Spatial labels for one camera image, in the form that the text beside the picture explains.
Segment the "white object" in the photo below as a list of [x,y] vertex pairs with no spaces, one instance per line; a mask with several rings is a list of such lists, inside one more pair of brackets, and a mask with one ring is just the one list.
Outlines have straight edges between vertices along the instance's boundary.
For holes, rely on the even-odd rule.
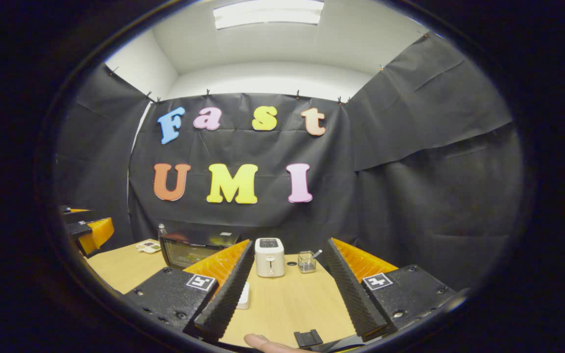
[[256,274],[260,277],[284,275],[284,248],[278,238],[259,238],[254,244]]
[[250,284],[245,282],[244,290],[241,292],[241,298],[237,304],[237,309],[250,308]]
[[213,16],[216,29],[266,22],[316,25],[323,7],[316,0],[250,0],[214,9]]

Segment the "orange letter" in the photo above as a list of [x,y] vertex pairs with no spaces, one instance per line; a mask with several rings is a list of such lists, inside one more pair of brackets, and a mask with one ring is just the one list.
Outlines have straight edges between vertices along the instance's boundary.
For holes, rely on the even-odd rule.
[[318,112],[317,108],[311,108],[300,113],[307,120],[307,131],[311,135],[321,136],[326,132],[325,127],[320,127],[320,119],[324,119],[324,114]]
[[176,201],[184,194],[184,184],[186,184],[186,172],[191,170],[188,164],[176,165],[178,176],[176,177],[176,188],[173,191],[167,190],[167,172],[171,169],[171,165],[166,163],[158,163],[154,166],[156,173],[154,175],[154,194],[159,199],[165,201]]

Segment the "yellow letter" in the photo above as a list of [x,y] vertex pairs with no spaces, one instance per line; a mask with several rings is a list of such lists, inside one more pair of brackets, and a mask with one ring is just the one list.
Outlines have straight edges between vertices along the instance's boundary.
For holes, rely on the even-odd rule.
[[278,120],[274,116],[278,114],[276,107],[261,106],[254,109],[254,120],[252,127],[255,130],[272,130],[276,127]]
[[208,170],[210,170],[212,177],[210,195],[206,197],[206,201],[220,203],[223,200],[219,192],[221,188],[228,202],[232,202],[238,189],[239,194],[235,199],[237,203],[256,203],[257,199],[254,195],[254,174],[258,170],[256,165],[242,165],[239,170],[237,170],[237,174],[235,174],[234,178],[231,177],[228,168],[224,164],[213,164]]

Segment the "wooden table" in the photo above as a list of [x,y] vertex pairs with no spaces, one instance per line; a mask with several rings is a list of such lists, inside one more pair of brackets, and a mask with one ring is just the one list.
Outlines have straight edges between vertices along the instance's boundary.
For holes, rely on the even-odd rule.
[[[298,255],[285,255],[285,262],[289,261],[298,261]],[[121,293],[166,266],[160,252],[137,252],[134,244],[95,255],[88,264]],[[250,308],[235,311],[220,342],[247,347],[244,335],[256,333],[297,347],[294,331],[317,330],[325,343],[355,334],[334,279],[320,263],[307,274],[301,274],[298,266],[285,265],[285,275],[275,278],[258,277],[253,264],[247,281]]]

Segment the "ceiling light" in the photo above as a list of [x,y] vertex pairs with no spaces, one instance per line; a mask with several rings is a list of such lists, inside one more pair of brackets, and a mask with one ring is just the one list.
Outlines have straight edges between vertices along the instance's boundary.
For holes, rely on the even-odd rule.
[[323,7],[316,0],[250,0],[214,9],[213,16],[217,29],[268,22],[316,25]]

